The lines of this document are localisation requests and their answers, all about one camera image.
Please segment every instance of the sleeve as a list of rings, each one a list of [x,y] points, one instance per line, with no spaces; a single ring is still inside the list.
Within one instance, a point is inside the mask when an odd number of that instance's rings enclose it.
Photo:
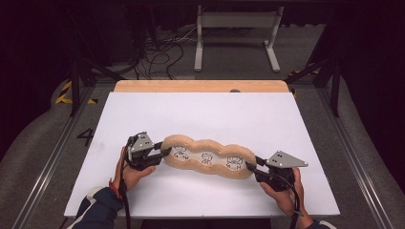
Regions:
[[[113,229],[122,201],[110,188],[96,187],[84,198],[77,211],[75,222],[68,229]]]
[[[313,224],[307,227],[307,229],[337,229],[337,228],[326,221],[314,220]]]

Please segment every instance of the white tabletop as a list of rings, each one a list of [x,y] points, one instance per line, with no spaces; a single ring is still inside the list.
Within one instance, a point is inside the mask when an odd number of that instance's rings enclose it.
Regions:
[[[86,194],[114,176],[129,136],[147,132],[154,143],[169,135],[238,144],[269,158],[281,150],[309,164],[302,168],[307,211],[339,209],[290,93],[110,93],[83,162],[65,216],[74,217]],[[267,218],[283,216],[254,176],[227,179],[168,166],[128,193],[133,218]]]

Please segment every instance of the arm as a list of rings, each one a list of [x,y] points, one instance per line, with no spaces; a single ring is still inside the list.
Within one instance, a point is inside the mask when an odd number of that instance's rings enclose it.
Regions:
[[[313,220],[310,215],[308,214],[307,210],[305,209],[304,205],[304,187],[301,182],[301,173],[298,168],[292,169],[294,172],[295,182],[294,187],[297,191],[297,194],[300,198],[300,209],[301,209],[301,216],[298,218],[297,221],[297,228],[298,229],[333,229],[334,227],[329,223],[324,221],[316,221]],[[279,208],[289,217],[292,217],[294,214],[294,205],[292,203],[290,195],[293,193],[288,191],[283,192],[275,192],[268,184],[261,182],[260,186],[263,188],[266,194],[270,197],[274,198],[277,202]]]
[[[116,167],[116,175],[114,180],[110,183],[110,187],[94,188],[87,197],[83,199],[77,211],[75,222],[69,227],[70,229],[114,228],[114,220],[117,217],[117,212],[123,207],[122,200],[117,194],[123,153],[124,149],[122,148],[121,157],[119,158]],[[126,167],[123,171],[123,176],[127,186],[127,192],[133,189],[141,178],[152,174],[155,170],[155,166],[148,167],[143,171],[137,171]]]

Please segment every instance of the cartoon face drawing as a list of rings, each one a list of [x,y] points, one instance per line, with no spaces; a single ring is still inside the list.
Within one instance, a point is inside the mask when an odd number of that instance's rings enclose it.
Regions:
[[[187,149],[183,146],[174,146],[176,153],[173,154],[174,158],[177,158],[179,160],[187,160],[189,156],[185,153]]]
[[[244,160],[239,156],[230,156],[227,158],[226,167],[233,170],[239,170]]]
[[[207,153],[202,154],[202,164],[210,165],[211,160],[212,160],[212,155],[211,154],[207,154]]]

